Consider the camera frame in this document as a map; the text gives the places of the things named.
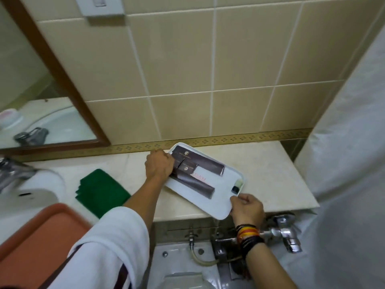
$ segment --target green towel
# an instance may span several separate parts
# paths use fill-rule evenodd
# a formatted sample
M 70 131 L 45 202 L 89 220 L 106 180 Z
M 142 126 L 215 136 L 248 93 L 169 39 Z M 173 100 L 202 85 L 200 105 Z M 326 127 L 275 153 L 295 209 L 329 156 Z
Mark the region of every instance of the green towel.
M 76 194 L 75 198 L 99 219 L 131 197 L 116 180 L 101 169 L 82 178 Z

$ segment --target white curtain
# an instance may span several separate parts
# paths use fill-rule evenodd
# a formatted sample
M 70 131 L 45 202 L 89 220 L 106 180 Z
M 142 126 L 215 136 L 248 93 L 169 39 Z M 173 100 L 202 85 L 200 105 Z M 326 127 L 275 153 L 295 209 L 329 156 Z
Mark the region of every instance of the white curtain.
M 300 288 L 385 288 L 385 29 L 295 162 L 321 207 L 303 253 L 280 261 Z

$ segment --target colorful wristband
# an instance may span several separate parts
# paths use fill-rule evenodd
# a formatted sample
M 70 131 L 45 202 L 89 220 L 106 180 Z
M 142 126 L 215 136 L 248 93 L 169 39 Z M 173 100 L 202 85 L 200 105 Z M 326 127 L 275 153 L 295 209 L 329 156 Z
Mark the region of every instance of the colorful wristband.
M 246 259 L 247 254 L 256 244 L 264 243 L 263 238 L 259 236 L 259 230 L 252 224 L 239 225 L 236 231 L 243 259 Z

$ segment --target sink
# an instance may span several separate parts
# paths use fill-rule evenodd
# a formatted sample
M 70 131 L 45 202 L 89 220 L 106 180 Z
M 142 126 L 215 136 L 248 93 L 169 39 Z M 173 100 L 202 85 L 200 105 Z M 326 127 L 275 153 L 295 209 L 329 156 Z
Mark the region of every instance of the sink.
M 39 170 L 25 181 L 15 181 L 0 194 L 0 244 L 45 207 L 65 201 L 63 178 Z
M 46 128 L 49 131 L 44 144 L 96 139 L 94 133 L 74 106 L 44 116 L 30 125 L 25 131 L 30 132 L 36 127 Z

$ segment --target chrome faucet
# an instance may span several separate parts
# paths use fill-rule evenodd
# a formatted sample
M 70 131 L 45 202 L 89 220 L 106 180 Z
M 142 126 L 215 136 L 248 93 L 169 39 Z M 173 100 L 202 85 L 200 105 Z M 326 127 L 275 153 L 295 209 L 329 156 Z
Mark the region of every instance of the chrome faucet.
M 9 184 L 17 179 L 29 179 L 33 177 L 37 169 L 18 162 L 8 157 L 0 161 L 0 193 Z
M 46 128 L 36 127 L 30 132 L 16 134 L 13 139 L 22 147 L 43 145 L 49 131 Z
M 295 215 L 291 213 L 273 216 L 267 220 L 267 223 L 272 224 L 271 227 L 261 231 L 261 237 L 265 240 L 277 237 L 282 238 L 288 252 L 301 252 L 301 242 L 294 230 L 294 221 Z

